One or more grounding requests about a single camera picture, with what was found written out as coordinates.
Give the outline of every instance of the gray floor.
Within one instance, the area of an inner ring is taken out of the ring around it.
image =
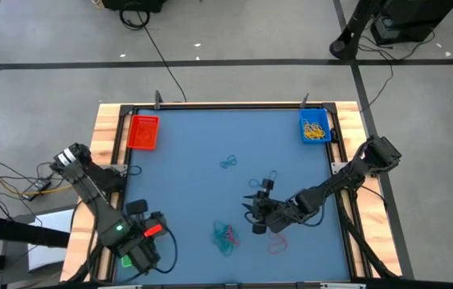
[[[347,18],[356,2],[341,0]],[[328,45],[340,31],[331,0],[172,0],[149,29],[170,60],[332,59]],[[413,58],[444,59],[446,51],[453,58],[453,11],[435,32]],[[397,45],[391,53],[410,48]],[[0,63],[137,60],[159,60],[145,33],[126,30],[116,14],[89,1],[0,2]],[[310,100],[358,100],[349,67],[179,67],[173,73],[189,101],[300,100],[307,92]],[[361,67],[361,73],[372,99],[390,71]],[[412,266],[418,279],[453,282],[453,66],[395,67],[394,74],[372,111],[379,133],[404,155],[390,176]],[[156,89],[166,101],[182,100],[164,68],[0,71],[0,161],[33,176],[39,162],[70,143],[90,143],[100,102],[151,101]],[[0,173],[11,175],[1,167]],[[75,200],[71,191],[52,194],[31,208]],[[28,212],[3,201],[12,215]]]

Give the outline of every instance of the blue bin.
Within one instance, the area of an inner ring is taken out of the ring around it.
[[[304,120],[307,120],[307,122],[309,122],[310,124],[318,123],[324,130],[324,138],[321,140],[306,139],[304,135]],[[327,115],[326,109],[300,109],[300,131],[301,138],[303,139],[305,144],[323,144],[325,142],[331,141],[332,136],[330,135],[329,117]]]

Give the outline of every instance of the red light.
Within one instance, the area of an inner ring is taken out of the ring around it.
[[[153,236],[155,235],[156,233],[162,231],[162,226],[161,224],[156,224],[155,226],[149,228],[146,230],[145,232],[145,237],[149,237],[149,236]]]

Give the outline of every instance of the blue table surface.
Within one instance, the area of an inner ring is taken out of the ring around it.
[[[288,248],[269,254],[268,234],[255,235],[243,214],[248,185],[275,170],[271,197],[285,200],[300,189],[329,177],[324,144],[304,144],[298,110],[151,111],[160,116],[157,148],[133,150],[130,165],[142,174],[129,177],[125,203],[144,198],[149,212],[160,210],[178,241],[178,263],[163,275],[151,271],[131,283],[267,283],[348,280],[341,229],[331,196],[323,223],[315,228],[292,225],[282,232]],[[237,165],[219,166],[234,154]],[[316,222],[319,214],[309,220]],[[212,243],[215,220],[230,224],[240,246],[223,256]],[[158,267],[170,267],[174,249],[167,234],[157,240]],[[136,273],[116,262],[116,281]]]

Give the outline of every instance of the black metal frame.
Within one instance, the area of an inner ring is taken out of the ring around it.
[[[112,157],[111,157],[111,165],[117,165],[119,154],[120,154],[120,143],[123,138],[123,127],[124,127],[124,120],[125,117],[128,115],[133,115],[138,112],[140,109],[153,109],[153,110],[182,110],[182,109],[207,109],[207,110],[229,110],[229,109],[235,109],[235,110],[256,110],[256,109],[300,109],[303,108],[300,106],[300,103],[297,102],[281,102],[281,103],[203,103],[203,104],[182,104],[182,103],[172,103],[172,104],[165,104],[165,103],[157,103],[157,104],[138,104],[138,105],[133,105],[133,104],[124,104],[120,106],[120,111],[119,111],[119,119],[117,122],[117,127],[116,127],[116,136],[114,139],[114,146],[113,146],[113,151],[112,151]],[[341,131],[341,125],[339,122],[339,118],[337,115],[337,106],[335,103],[306,103],[304,108],[325,108],[329,111],[330,116],[332,117],[333,120],[333,134],[335,136],[334,143],[338,144],[338,149],[340,152],[341,156],[341,161],[346,162],[348,161],[348,157],[346,155],[345,151],[345,144],[342,138],[342,131]],[[329,159],[329,163],[334,162],[334,155],[333,155],[333,145],[332,143],[327,143],[325,144],[325,149],[327,153],[327,157]],[[124,161],[123,164],[127,165],[130,162],[130,157],[131,157],[131,149],[127,148],[125,150],[124,154]],[[363,230],[361,227],[361,218],[360,218],[360,213],[358,210],[357,203],[355,200],[352,200],[352,196],[350,194],[347,194],[349,198],[349,202],[351,204],[351,211],[352,211],[352,217],[353,217],[353,223],[357,227],[358,231],[361,233],[362,236]],[[124,205],[124,198],[123,196],[119,196],[118,199],[118,204],[117,208],[119,210],[122,210]],[[337,212],[341,214],[339,208],[340,206],[343,206],[343,198],[341,196],[341,193],[336,193],[336,205],[337,205]],[[352,249],[352,244],[349,236],[349,232],[347,231],[346,228],[341,226],[341,236],[343,239],[343,247],[345,250],[345,256],[346,256],[346,263],[348,267],[348,272],[349,272],[349,277],[350,279],[356,278],[357,277],[357,269],[355,266],[354,262],[354,257],[353,257],[353,249]],[[369,264],[369,261],[367,260],[366,256],[362,251],[360,251],[361,258],[362,258],[362,267],[363,267],[363,273],[365,277],[372,277],[372,271],[371,271],[371,266]],[[108,282],[112,282],[114,274],[115,274],[115,267],[116,267],[116,258],[110,258],[108,260],[108,272],[107,276]],[[98,270],[95,270],[93,274],[97,276]],[[289,288],[304,288],[308,287],[306,285],[312,285],[315,283],[303,283],[303,282],[298,282],[298,283],[278,283],[278,284],[272,284],[272,287],[289,287]],[[187,284],[187,285],[178,285],[178,287],[202,287],[203,284]],[[206,285],[207,287],[225,287],[225,284],[210,284]],[[243,287],[267,287],[268,284],[256,284],[256,283],[250,283],[250,284],[243,284]]]

